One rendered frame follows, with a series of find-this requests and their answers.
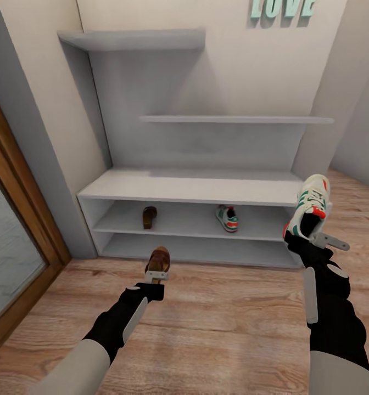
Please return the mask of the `sandal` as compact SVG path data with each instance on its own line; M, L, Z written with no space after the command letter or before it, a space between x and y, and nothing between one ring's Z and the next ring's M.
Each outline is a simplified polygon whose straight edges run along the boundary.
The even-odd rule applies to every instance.
M155 207L147 207L143 211L143 226L144 230L149 230L152 227L152 219L157 217L157 210Z
M170 269L170 262L170 254L167 248L160 246L153 251L149 260L148 270L167 273ZM155 284L160 284L160 282L161 280L154 280Z

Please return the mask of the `gym shoe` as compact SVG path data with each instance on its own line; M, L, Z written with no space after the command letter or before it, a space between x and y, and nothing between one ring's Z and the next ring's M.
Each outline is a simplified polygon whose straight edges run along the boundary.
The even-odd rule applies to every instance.
M308 241L320 232L326 221L326 207L330 197L329 180L321 175L311 175L298 191L298 207L291 221L285 226L283 238L288 230L292 235Z
M238 215L234 207L220 204L216 208L216 216L227 231L236 232L238 230Z

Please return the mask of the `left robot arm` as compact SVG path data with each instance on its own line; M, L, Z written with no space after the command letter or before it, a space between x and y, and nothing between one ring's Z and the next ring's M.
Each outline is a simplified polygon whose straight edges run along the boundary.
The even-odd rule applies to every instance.
M143 283L126 288L108 312L99 315L93 329L26 395L96 395L119 348L126 344L151 301L164 298L165 272L146 270Z

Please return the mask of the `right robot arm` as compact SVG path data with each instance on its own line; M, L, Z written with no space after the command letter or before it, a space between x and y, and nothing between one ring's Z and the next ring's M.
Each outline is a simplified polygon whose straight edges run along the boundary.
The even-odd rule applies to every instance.
M310 335L309 395L369 395L366 330L355 315L349 276L330 258L331 245L348 251L349 243L317 232L306 240L286 231L288 249L300 255L307 326Z

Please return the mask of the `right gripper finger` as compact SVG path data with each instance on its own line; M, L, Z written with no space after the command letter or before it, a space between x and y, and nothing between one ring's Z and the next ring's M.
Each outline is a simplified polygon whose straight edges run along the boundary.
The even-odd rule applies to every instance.
M293 238L293 235L287 230L286 234L285 234L284 241L289 243L292 238Z

